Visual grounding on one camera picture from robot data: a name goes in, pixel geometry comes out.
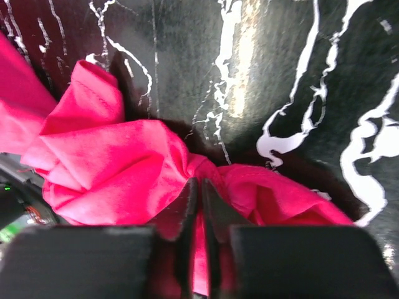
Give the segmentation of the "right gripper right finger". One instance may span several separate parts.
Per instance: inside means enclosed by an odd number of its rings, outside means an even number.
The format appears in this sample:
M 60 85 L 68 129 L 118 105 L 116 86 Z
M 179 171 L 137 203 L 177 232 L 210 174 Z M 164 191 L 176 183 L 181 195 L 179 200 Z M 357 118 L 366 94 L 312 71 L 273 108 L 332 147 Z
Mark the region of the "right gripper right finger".
M 231 248 L 230 228 L 252 226 L 235 208 L 230 206 L 209 179 L 201 184 L 204 215 L 204 234 L 208 263 L 210 298 L 236 298 L 236 267 Z

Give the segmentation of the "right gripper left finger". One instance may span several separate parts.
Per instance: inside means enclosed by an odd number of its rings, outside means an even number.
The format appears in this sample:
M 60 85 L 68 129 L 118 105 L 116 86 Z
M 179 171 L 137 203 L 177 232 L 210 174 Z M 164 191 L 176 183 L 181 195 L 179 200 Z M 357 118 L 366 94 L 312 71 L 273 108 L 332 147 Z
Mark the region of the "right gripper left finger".
M 187 181 L 178 197 L 148 222 L 155 229 L 147 298 L 193 298 L 198 180 Z

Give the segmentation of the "magenta t shirt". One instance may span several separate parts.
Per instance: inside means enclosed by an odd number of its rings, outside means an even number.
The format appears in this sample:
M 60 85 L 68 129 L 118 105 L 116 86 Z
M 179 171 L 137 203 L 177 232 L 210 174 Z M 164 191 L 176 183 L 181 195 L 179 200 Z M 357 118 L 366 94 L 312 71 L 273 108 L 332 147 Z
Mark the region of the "magenta t shirt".
M 209 179 L 257 225 L 349 225 L 332 203 L 257 166 L 216 166 L 159 120 L 127 121 L 114 76 L 86 60 L 56 102 L 1 37 L 1 151 L 44 178 L 42 195 L 74 225 L 142 224 L 191 178 Z

